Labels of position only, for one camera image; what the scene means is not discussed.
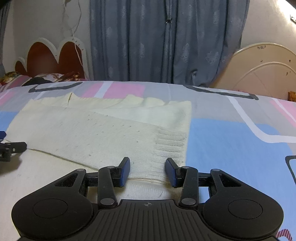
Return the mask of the cream knitted sweater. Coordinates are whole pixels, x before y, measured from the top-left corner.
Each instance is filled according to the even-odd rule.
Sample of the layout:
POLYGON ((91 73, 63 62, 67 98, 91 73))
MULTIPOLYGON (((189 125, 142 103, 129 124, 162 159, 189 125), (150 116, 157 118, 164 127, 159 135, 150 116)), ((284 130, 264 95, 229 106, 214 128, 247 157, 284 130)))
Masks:
POLYGON ((27 194, 75 169, 97 171, 131 162, 119 199, 176 199, 164 163, 183 166, 191 102, 129 95, 122 99, 81 98, 73 93, 29 101, 6 130, 5 142, 27 150, 1 164, 1 240, 17 240, 13 205, 27 194))

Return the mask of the floral pillows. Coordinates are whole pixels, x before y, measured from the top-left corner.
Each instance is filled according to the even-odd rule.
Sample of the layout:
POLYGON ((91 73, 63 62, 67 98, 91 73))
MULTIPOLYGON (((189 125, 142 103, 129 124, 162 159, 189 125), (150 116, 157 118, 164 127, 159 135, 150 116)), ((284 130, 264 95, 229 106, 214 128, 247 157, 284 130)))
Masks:
POLYGON ((46 73, 36 75, 35 77, 30 77, 28 75, 21 75, 18 72, 12 71, 6 73, 3 77, 1 77, 1 87, 8 84, 11 84, 12 87, 16 87, 51 82, 66 82, 80 80, 82 79, 79 78, 79 74, 75 72, 70 72, 67 74, 46 73))

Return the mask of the patterned pastel bed sheet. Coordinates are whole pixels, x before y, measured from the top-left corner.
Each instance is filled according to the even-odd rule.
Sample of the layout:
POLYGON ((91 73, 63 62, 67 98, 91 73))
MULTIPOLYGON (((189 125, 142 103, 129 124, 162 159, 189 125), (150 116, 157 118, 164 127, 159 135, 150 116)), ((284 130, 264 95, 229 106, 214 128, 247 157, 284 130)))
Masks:
POLYGON ((183 166, 198 170, 198 205, 178 206, 182 189, 173 188, 165 172, 169 186, 180 190, 176 199, 119 199, 117 192, 126 187, 127 179, 124 187, 114 189, 117 206, 99 206, 99 170, 79 168, 13 205, 17 240, 295 240, 294 103, 157 83, 3 87, 1 143, 7 143, 10 122, 29 101, 69 93, 81 98, 134 95, 191 102, 183 166))

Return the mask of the red white scalloped headboard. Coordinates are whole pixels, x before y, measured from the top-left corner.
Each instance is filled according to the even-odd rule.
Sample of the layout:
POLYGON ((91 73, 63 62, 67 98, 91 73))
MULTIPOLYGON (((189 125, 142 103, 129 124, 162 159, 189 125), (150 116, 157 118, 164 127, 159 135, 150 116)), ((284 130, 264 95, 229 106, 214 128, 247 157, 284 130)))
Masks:
POLYGON ((30 77, 76 73, 78 78, 87 79, 89 71, 85 45, 76 37, 63 39, 58 47, 46 38, 38 38, 29 47, 25 58, 16 59, 15 71, 30 77))

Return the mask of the brown toy by footboard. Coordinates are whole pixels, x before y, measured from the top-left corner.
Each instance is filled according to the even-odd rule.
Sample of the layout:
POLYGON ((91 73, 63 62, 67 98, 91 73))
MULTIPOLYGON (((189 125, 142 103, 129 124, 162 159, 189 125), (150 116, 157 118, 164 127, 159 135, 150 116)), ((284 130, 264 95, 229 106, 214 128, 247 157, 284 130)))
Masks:
POLYGON ((296 102, 296 92, 289 91, 287 96, 288 101, 296 102))

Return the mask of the cream arched footboard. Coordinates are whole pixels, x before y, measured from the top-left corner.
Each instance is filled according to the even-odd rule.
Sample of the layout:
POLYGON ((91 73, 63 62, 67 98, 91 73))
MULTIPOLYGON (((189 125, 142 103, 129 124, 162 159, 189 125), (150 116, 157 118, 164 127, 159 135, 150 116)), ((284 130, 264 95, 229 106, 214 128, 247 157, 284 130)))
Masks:
POLYGON ((237 51, 211 88, 287 100, 295 92, 295 53, 276 43, 258 43, 237 51))

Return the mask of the blue-grey curtain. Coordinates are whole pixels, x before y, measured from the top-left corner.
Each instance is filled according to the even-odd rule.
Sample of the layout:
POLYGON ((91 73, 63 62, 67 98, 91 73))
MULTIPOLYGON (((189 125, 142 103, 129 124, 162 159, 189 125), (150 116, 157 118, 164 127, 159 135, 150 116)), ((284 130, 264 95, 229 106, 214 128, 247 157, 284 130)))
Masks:
POLYGON ((91 1, 96 80, 208 87, 239 48, 249 1, 91 1))

